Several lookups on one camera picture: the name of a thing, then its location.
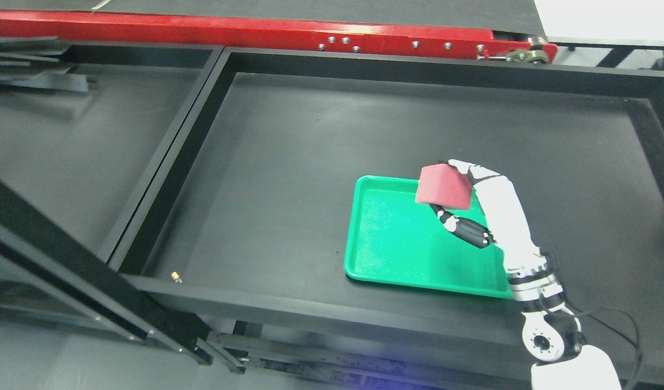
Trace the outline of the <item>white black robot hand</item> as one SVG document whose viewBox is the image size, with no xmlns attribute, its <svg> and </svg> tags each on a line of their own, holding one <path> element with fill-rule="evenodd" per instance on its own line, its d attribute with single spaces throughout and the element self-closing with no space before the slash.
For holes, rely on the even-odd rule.
<svg viewBox="0 0 664 390">
<path fill-rule="evenodd" d="M 472 203 L 468 210 L 447 210 L 438 205 L 427 205 L 448 232 L 480 249 L 496 246 L 503 253 L 503 269 L 506 261 L 523 265 L 540 258 L 550 266 L 547 257 L 532 241 L 529 222 L 515 187 L 507 176 L 457 159 L 438 164 L 455 167 L 473 184 Z"/>
</svg>

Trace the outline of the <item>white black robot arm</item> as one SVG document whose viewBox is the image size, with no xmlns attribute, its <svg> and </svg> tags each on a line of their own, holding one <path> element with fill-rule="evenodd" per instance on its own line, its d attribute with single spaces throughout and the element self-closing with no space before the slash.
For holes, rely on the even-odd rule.
<svg viewBox="0 0 664 390">
<path fill-rule="evenodd" d="M 545 259 L 516 265 L 506 261 L 513 298 L 524 324 L 521 339 L 535 358 L 533 389 L 620 389 L 611 358 L 585 340 L 582 324 L 568 308 L 564 287 Z"/>
</svg>

